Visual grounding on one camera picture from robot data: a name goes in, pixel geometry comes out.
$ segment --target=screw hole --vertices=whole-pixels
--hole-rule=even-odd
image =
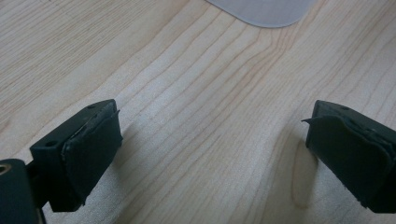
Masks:
[[[0,164],[0,175],[5,174],[10,169],[11,169],[11,165],[10,164]]]
[[[55,146],[57,143],[58,143],[57,141],[50,141],[50,142],[46,143],[46,147],[53,147],[53,146]]]

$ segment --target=light wood surface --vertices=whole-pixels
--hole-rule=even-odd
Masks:
[[[305,148],[317,99],[396,129],[396,1],[318,0],[283,29],[203,0],[0,1],[0,156],[114,98],[124,137],[49,223],[395,223]]]

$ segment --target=black plastic part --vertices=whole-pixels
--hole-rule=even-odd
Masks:
[[[0,223],[45,223],[41,209],[35,206],[23,161],[0,161]]]
[[[114,100],[89,105],[31,146],[32,170],[45,183],[38,204],[74,212],[85,203],[121,145],[118,113]]]
[[[364,207],[396,213],[396,132],[345,107],[315,104],[306,146]]]

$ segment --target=white object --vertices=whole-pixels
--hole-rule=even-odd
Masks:
[[[283,27],[297,22],[315,0],[207,0],[241,21],[260,27]]]

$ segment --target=wood grain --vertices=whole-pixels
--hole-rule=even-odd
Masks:
[[[0,1],[0,156],[117,100],[123,146],[49,223],[395,223],[305,148],[317,99],[396,129],[396,2],[318,0],[282,29],[206,1]]]

